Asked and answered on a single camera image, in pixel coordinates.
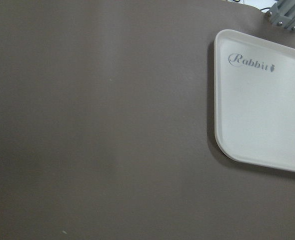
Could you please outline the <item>white rabbit tray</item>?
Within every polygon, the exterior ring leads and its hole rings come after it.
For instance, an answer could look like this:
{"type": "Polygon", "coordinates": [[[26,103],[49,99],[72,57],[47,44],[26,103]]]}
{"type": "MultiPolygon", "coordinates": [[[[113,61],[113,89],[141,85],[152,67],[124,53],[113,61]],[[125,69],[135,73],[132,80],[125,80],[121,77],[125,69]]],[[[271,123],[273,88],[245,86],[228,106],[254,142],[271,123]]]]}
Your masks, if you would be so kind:
{"type": "Polygon", "coordinates": [[[295,49],[232,29],[214,40],[214,134],[234,161],[295,172],[295,49]]]}

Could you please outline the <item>aluminium frame post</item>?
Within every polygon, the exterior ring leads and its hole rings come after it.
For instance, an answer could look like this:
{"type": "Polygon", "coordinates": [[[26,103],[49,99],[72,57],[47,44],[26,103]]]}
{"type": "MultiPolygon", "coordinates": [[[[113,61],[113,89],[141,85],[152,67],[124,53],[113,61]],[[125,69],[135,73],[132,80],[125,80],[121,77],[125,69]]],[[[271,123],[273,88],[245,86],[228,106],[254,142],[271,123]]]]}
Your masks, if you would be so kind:
{"type": "Polygon", "coordinates": [[[266,16],[272,25],[295,32],[295,0],[278,0],[266,16]]]}

